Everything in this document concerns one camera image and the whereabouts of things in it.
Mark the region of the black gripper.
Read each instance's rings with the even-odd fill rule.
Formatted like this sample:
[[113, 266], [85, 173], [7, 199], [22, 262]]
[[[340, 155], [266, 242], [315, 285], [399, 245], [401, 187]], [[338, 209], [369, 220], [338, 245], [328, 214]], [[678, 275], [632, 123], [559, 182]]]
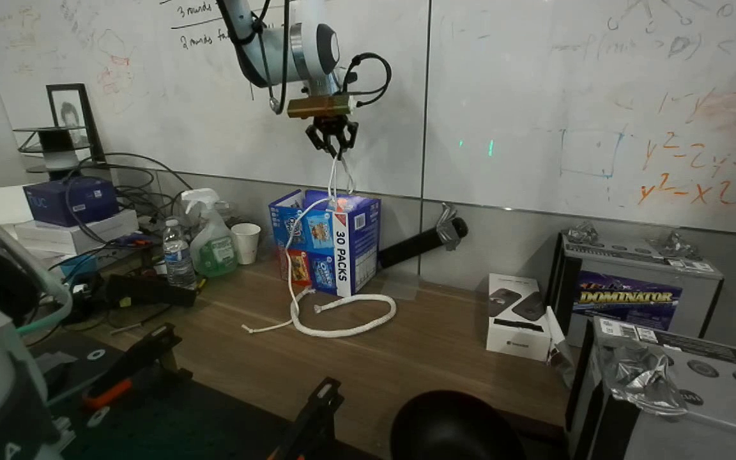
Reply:
[[355, 149], [358, 126], [349, 123], [346, 116], [334, 118], [315, 118], [306, 127], [306, 139], [317, 150], [325, 150], [328, 155], [342, 159], [348, 150]]

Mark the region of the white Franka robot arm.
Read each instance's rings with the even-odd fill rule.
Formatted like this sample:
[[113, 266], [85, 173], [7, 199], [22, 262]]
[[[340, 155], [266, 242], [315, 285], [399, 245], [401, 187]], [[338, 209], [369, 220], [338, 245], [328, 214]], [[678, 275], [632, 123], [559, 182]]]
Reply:
[[268, 22], [268, 6], [214, 0], [234, 48], [237, 70], [268, 91], [277, 116], [306, 119], [303, 136], [340, 160], [358, 139], [349, 116], [376, 105], [392, 86], [392, 61], [360, 50], [340, 63], [338, 31], [323, 17], [319, 0], [282, 0], [282, 22]]

